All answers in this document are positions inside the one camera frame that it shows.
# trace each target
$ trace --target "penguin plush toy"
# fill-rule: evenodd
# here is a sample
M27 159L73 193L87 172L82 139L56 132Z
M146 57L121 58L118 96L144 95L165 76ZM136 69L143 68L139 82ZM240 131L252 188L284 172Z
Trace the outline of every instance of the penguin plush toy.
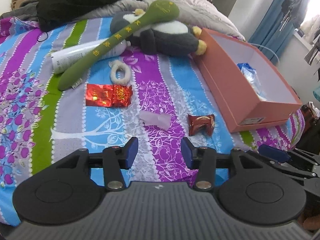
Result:
M138 20L145 12L136 9L135 12L121 12L116 14L110 24L112 34L118 32L128 24ZM197 26L190 28L179 21L148 25L127 38L133 46L141 48L147 55L157 53L169 56L185 56L191 52L202 55L207 49L204 41L199 40L201 29Z

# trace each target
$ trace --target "open shoe box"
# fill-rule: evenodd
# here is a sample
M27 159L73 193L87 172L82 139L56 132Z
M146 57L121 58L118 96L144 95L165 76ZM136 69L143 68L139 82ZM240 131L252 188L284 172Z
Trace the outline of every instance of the open shoe box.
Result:
M203 29L204 55L194 56L230 132L284 124L302 106L276 67L258 50L243 41ZM257 70L267 101L259 99L238 68L249 63Z

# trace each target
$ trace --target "white hair tie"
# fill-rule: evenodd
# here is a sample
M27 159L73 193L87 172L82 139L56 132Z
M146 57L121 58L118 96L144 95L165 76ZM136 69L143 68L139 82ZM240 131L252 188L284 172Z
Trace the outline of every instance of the white hair tie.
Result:
M126 64L121 62L120 60L115 60L111 62L111 73L110 73L110 79L113 84L118 84L122 86L126 86L131 78L131 68ZM124 78L118 79L116 77L117 71L124 71Z

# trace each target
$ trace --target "green plush hammer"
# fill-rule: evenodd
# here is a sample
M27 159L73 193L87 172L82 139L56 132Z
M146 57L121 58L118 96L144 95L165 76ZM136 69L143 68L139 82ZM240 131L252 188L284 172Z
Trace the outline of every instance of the green plush hammer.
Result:
M146 13L138 20L113 34L68 68L60 77L58 89L64 91L71 88L74 84L79 83L79 81L82 81L81 78L84 73L97 62L99 58L137 30L153 23L172 21L178 16L179 8L173 2L169 0L154 1L150 4Z

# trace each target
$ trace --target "striped cloth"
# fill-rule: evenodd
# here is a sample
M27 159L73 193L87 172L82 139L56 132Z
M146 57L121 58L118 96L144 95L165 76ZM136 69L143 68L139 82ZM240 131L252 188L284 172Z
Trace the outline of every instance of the striped cloth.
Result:
M138 181L187 181L189 170L180 152L188 132L187 114L215 114L212 137L190 137L195 146L209 146L228 154L232 147L257 150L260 144L289 149L300 139L304 119L300 111L285 125L230 134L199 70L188 57L144 55L130 47L118 59L132 69L132 103L127 108L85 106L87 83L111 84L110 60L97 62L86 82L74 90L57 89L50 52L107 38L111 18L84 20L41 33L34 23L9 18L0 21L0 222L20 223L12 205L15 187L78 148L90 153L139 139L139 150L130 170L123 170L129 184ZM169 130L144 127L139 111L171 115ZM217 170L217 184L228 179ZM91 178L104 185L101 169Z

